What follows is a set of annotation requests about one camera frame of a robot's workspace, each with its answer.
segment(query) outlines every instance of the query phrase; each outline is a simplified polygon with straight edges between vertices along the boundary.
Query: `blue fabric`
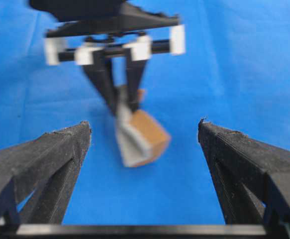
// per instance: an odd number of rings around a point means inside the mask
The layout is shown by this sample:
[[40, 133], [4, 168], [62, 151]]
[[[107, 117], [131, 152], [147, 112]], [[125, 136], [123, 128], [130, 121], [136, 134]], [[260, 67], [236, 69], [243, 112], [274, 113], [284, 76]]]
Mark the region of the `blue fabric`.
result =
[[[142, 82], [142, 108], [173, 137], [167, 152], [149, 166], [122, 166], [113, 118], [81, 69], [45, 64], [42, 36], [55, 20], [23, 0], [0, 0], [0, 149], [88, 120], [92, 145], [65, 224], [222, 224], [197, 124], [208, 117], [290, 150], [290, 1], [132, 3], [186, 24], [187, 54], [155, 55]], [[115, 59], [118, 82], [123, 64]]]

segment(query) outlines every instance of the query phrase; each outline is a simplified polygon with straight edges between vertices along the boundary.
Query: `brown box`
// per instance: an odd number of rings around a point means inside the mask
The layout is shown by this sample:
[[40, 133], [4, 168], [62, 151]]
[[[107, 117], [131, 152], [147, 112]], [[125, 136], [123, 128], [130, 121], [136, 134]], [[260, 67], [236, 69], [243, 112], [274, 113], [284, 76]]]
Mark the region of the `brown box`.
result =
[[171, 140], [170, 135], [146, 112], [137, 110], [130, 119], [129, 124], [138, 130], [152, 147], [152, 157], [134, 165], [134, 167], [155, 161], [168, 147]]

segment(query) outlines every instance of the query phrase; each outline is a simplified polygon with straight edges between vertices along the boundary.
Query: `black frame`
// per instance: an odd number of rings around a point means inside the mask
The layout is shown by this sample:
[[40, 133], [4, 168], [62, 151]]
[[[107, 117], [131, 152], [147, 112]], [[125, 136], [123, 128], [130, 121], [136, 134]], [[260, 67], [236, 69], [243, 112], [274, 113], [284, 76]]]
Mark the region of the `black frame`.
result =
[[82, 122], [0, 151], [0, 239], [290, 238], [290, 152], [203, 120], [198, 140], [227, 225], [61, 226], [90, 140]]

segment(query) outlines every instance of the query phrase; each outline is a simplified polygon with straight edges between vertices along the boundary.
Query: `blue cloth background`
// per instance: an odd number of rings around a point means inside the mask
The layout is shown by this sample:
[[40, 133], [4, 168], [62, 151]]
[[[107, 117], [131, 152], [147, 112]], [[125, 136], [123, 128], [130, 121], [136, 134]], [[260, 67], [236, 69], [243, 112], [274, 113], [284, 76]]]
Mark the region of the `blue cloth background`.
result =
[[[55, 19], [24, 0], [0, 0], [0, 149], [88, 120], [92, 145], [65, 224], [222, 224], [197, 125], [208, 117], [290, 150], [290, 0], [131, 2], [186, 24], [187, 54], [155, 55], [142, 82], [143, 109], [173, 137], [167, 152], [122, 166], [113, 118], [81, 69], [45, 64], [43, 34]], [[114, 62], [122, 83], [124, 61]]]

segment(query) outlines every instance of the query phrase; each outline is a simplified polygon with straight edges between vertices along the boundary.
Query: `white connector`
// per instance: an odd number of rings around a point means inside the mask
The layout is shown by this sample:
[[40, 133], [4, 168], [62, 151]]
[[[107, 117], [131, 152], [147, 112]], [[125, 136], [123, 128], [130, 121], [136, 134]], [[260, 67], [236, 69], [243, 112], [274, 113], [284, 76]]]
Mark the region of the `white connector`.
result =
[[186, 32], [184, 25], [171, 27], [170, 30], [170, 53], [181, 55], [186, 52]]
[[44, 40], [46, 63], [51, 66], [59, 65], [59, 53], [67, 48], [67, 42], [62, 37], [47, 37]]
[[79, 66], [94, 64], [93, 52], [100, 51], [103, 47], [98, 47], [95, 44], [87, 44], [78, 47], [74, 53], [75, 63]]
[[144, 61], [151, 58], [151, 38], [150, 36], [140, 36], [136, 41], [123, 45], [123, 48], [131, 49], [131, 58], [133, 61]]

